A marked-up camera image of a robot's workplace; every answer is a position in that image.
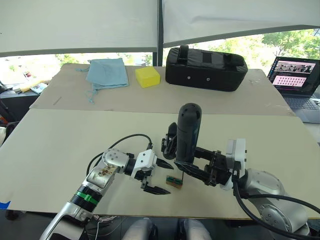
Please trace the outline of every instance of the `white tabletop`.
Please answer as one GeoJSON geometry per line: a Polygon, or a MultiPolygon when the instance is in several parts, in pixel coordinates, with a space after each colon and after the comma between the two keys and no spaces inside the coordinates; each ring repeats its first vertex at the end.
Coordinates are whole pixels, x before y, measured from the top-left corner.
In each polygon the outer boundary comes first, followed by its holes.
{"type": "Polygon", "coordinates": [[[126,66],[129,86],[101,89],[90,103],[86,93],[91,85],[86,81],[88,64],[64,64],[43,91],[33,109],[101,110],[140,113],[178,113],[182,105],[196,103],[204,114],[248,114],[295,116],[283,97],[264,72],[249,69],[236,91],[224,92],[169,84],[165,67],[155,67],[161,76],[159,85],[141,88],[135,69],[126,66]]]}
{"type": "MultiPolygon", "coordinates": [[[[9,209],[58,212],[85,178],[87,165],[96,154],[120,138],[145,133],[162,157],[161,139],[177,114],[31,109],[0,148],[0,202],[9,209]]],[[[294,116],[203,114],[198,146],[225,152],[228,139],[245,138],[247,167],[277,176],[293,197],[319,205],[320,148],[301,120],[294,116]]],[[[137,154],[146,148],[143,138],[118,145],[137,154]]],[[[203,168],[206,160],[196,159],[203,168]]],[[[206,186],[184,176],[178,190],[165,184],[166,175],[181,171],[157,168],[152,184],[171,192],[153,195],[141,183],[117,175],[96,208],[97,214],[247,218],[232,191],[206,186]]],[[[312,210],[308,216],[319,217],[312,210]]]]}

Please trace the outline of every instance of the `blue tape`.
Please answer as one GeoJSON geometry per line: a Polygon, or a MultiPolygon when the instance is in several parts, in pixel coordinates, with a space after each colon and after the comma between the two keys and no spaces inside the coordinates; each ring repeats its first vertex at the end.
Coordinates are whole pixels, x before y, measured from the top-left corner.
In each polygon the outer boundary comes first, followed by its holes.
{"type": "Polygon", "coordinates": [[[11,201],[8,201],[7,203],[0,202],[0,209],[7,209],[10,203],[11,201]]]}

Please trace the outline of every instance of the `black carrying case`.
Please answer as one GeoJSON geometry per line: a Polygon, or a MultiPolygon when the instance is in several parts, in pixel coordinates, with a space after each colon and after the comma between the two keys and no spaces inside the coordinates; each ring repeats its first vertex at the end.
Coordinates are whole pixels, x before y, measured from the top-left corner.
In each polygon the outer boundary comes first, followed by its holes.
{"type": "Polygon", "coordinates": [[[239,87],[247,71],[240,55],[181,45],[168,53],[165,80],[175,85],[231,92],[239,87]]]}

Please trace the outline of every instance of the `green band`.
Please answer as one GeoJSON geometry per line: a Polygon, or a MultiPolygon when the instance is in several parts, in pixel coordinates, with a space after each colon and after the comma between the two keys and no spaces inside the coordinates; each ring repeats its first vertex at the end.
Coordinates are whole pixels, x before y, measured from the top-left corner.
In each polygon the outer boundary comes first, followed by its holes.
{"type": "Polygon", "coordinates": [[[95,204],[97,205],[98,204],[98,201],[95,200],[91,195],[89,194],[84,194],[83,192],[80,192],[80,191],[77,191],[76,194],[83,198],[85,201],[89,202],[89,203],[92,203],[92,204],[95,204]]]}

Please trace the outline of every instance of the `gray robot arm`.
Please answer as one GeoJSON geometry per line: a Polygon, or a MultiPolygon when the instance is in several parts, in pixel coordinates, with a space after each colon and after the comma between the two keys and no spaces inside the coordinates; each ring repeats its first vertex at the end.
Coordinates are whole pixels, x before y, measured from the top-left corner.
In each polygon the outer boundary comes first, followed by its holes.
{"type": "Polygon", "coordinates": [[[103,153],[101,161],[95,166],[70,201],[55,216],[40,237],[40,240],[79,240],[85,225],[93,217],[93,211],[101,198],[115,179],[115,174],[126,174],[141,181],[141,188],[152,194],[169,194],[157,186],[150,186],[151,173],[158,165],[162,168],[173,169],[165,161],[157,158],[152,149],[140,152],[137,159],[116,148],[103,153]]]}

